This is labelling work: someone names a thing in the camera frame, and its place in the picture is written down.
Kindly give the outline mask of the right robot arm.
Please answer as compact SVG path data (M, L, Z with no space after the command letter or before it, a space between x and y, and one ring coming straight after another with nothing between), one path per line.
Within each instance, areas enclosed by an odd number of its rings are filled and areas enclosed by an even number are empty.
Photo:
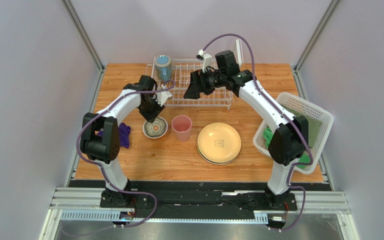
M215 89L225 88L248 103L265 121L273 136L268 151L274 163L263 202L271 209L282 207L291 192L292 171L308 146L309 122L304 116L295 116L271 97L257 81L255 74L242 70L231 50L211 56L199 50L196 58L201 69L190 74L185 99L199 99Z

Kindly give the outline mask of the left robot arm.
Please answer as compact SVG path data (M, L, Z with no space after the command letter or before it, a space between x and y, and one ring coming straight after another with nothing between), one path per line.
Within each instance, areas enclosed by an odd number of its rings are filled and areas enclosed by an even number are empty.
M126 207L134 194L118 160L120 124L135 109L146 121L154 122L172 97L168 84L158 87L156 80L142 75L137 83L124 86L120 95L104 109L84 115L75 147L81 159L99 168L105 180L102 193L105 204Z

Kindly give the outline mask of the white green-rimmed plate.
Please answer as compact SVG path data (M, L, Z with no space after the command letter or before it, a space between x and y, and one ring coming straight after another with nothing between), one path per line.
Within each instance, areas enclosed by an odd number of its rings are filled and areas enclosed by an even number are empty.
M240 153L240 149L204 148L197 147L200 156L215 165L225 165L232 162Z

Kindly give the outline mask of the pink plastic cup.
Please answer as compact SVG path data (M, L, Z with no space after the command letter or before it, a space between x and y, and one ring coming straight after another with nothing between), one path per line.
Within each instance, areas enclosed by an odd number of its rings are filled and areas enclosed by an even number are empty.
M191 136L192 120L186 115L178 115L171 122L171 127L180 142L187 142Z

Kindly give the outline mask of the blue butterfly mug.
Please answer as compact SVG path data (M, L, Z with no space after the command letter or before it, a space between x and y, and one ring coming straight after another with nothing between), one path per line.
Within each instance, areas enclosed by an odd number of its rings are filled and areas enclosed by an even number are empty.
M167 55L159 55L154 60L158 78L166 82L172 78L172 59Z

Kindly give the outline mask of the yellow plate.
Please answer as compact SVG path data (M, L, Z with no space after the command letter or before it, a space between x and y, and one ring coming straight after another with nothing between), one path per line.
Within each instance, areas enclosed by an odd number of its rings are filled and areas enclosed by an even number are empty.
M235 128L231 125L215 122L205 126L197 136L196 146L201 148L239 149L242 140Z

